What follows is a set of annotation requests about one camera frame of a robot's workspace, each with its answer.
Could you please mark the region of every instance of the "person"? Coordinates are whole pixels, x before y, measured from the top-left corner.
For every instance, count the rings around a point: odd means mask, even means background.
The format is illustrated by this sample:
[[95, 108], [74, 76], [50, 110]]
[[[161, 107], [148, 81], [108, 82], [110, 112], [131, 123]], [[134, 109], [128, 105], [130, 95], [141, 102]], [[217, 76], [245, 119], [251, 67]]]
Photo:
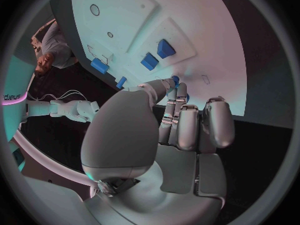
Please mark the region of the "person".
[[78, 62], [76, 57], [71, 57], [72, 51], [55, 21], [45, 34], [41, 42], [42, 56], [37, 59], [34, 71], [36, 77], [43, 77], [52, 66], [59, 69], [67, 68]]

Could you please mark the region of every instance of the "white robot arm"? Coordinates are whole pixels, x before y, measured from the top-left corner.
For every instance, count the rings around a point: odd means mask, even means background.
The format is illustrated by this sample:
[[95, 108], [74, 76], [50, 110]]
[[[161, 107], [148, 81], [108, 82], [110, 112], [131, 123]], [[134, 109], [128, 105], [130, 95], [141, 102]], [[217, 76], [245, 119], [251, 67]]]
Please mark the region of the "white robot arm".
[[64, 103], [61, 100], [51, 100], [50, 102], [27, 100], [22, 120], [25, 122], [28, 117], [50, 115], [51, 117], [66, 116], [70, 120], [86, 123], [92, 122], [99, 109], [96, 101], [74, 100]]

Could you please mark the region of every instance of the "cable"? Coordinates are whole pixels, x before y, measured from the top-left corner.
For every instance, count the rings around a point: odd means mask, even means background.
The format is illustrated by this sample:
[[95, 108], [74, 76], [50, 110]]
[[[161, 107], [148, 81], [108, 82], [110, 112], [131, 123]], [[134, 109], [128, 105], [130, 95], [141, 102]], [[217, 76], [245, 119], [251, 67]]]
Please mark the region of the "cable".
[[60, 97], [56, 97], [54, 96], [53, 94], [45, 94], [44, 96], [42, 96], [41, 98], [34, 98], [29, 92], [27, 93], [29, 95], [29, 97], [33, 100], [36, 100], [36, 101], [40, 101], [40, 100], [44, 100], [46, 96], [51, 96], [53, 97], [55, 100], [59, 100], [59, 99], [64, 99], [72, 94], [78, 94], [78, 95], [81, 95], [84, 97], [84, 99], [87, 101], [87, 98], [80, 92], [80, 91], [77, 91], [77, 90], [69, 90], [67, 92], [65, 92], [63, 95], [61, 95]]

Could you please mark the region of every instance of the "circular hole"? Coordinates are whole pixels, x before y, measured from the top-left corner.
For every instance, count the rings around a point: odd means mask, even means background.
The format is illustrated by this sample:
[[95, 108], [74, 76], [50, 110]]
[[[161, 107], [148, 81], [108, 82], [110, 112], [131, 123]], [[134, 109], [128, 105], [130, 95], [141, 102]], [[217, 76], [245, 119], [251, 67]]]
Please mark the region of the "circular hole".
[[94, 15], [94, 16], [99, 16], [100, 14], [100, 10], [99, 7], [97, 7], [95, 4], [92, 4], [90, 7], [90, 12]]

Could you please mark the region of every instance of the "gray shirt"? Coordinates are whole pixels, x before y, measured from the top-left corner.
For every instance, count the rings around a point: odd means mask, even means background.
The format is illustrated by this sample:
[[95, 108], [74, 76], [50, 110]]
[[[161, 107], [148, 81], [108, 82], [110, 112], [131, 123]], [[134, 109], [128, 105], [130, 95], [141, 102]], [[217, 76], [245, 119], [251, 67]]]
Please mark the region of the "gray shirt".
[[42, 54], [51, 53], [54, 56], [52, 66], [64, 69], [75, 63], [76, 58], [71, 57], [71, 49], [59, 26], [53, 23], [41, 42]]

